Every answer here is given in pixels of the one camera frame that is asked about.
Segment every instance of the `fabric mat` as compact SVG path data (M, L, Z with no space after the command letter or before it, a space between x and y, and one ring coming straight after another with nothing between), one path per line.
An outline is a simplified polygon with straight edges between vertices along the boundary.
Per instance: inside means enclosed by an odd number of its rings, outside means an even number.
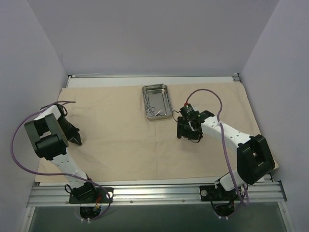
M83 143L70 143L68 152L89 177L94 181L158 180L222 176L228 172L221 141L207 135L198 144L179 140L173 118L149 121L141 88L62 89L59 100L76 101L66 105L66 118L81 130ZM179 111L188 95L198 88L211 89L220 96L223 122L244 133L260 133L241 83L170 85L173 109ZM200 112L208 110L215 115L220 108L216 97L205 91L194 94L189 102ZM235 169L236 154L230 149L228 154ZM58 173L59 169L41 159L39 172ZM67 182L63 176L38 175L35 181Z

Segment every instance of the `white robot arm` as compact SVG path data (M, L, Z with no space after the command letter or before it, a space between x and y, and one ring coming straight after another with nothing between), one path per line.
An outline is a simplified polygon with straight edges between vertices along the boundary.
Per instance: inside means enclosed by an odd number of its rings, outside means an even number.
M180 109L177 137L201 139L203 134L222 140L222 132L217 117L209 111L200 113L191 104ZM243 184L254 184L275 168L275 162L266 139L262 135L251 136L221 122L224 128L225 144L237 154L237 169L233 176L238 187ZM224 191L235 189L231 174L228 173L215 183Z
M82 145L79 129L70 124L67 112L60 105L52 105L34 120L25 124L25 129L35 153L52 162L62 173L72 174L90 180L68 154L69 141ZM96 188L89 182L66 175L70 194L77 200L87 202L96 197Z

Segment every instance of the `glass panel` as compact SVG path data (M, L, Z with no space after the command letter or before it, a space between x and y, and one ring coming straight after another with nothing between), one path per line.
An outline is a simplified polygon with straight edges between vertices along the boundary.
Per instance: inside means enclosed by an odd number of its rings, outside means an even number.
M31 232L85 231L218 231L284 232L277 203L252 203L229 220L219 220L210 205L111 206L97 221L81 223L79 208L37 207Z

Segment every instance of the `stainless steel tray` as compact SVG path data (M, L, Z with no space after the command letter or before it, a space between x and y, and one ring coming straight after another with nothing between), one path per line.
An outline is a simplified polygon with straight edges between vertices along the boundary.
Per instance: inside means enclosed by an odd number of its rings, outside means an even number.
M170 118L172 106L168 87L165 84L143 86L145 113L149 120Z

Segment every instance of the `white wall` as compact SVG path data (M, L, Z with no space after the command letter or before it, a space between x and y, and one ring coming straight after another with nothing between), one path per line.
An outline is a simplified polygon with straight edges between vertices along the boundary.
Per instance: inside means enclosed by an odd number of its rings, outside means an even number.
M309 1L280 0L241 73L296 231L308 231Z
M34 176L11 160L9 142L17 124L40 106L57 100L66 73L26 0L0 1L0 231L18 230ZM22 128L16 156L37 170Z
M68 74L232 75L278 0L28 0Z

